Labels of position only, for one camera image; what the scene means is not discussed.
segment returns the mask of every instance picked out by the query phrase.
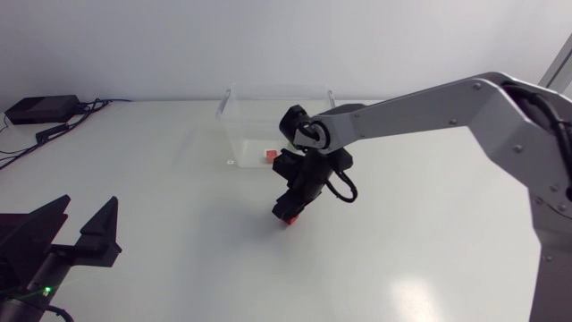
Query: white table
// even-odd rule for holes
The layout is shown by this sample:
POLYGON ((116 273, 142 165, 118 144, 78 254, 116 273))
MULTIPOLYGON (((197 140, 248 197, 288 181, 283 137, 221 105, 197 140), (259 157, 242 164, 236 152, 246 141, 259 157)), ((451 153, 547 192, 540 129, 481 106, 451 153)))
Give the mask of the white table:
MULTIPOLYGON (((114 103, 0 172, 2 212, 71 196, 57 243, 119 199, 123 253, 74 267, 53 305, 81 322, 528 320, 540 244, 526 189, 467 129, 349 146, 357 202, 324 191, 285 228, 271 208, 286 182, 227 165, 217 105, 114 103)), ((43 128, 12 127, 0 148, 43 128)))

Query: clear plastic bin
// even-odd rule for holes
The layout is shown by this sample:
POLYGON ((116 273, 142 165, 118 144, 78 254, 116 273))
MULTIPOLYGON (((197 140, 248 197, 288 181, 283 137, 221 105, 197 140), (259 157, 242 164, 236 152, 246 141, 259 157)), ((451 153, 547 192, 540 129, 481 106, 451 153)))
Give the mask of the clear plastic bin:
POLYGON ((287 148, 278 124, 288 109, 300 105, 312 116, 334 108, 333 93, 325 85, 232 84, 216 118, 224 124, 236 164, 269 167, 266 150, 287 148))

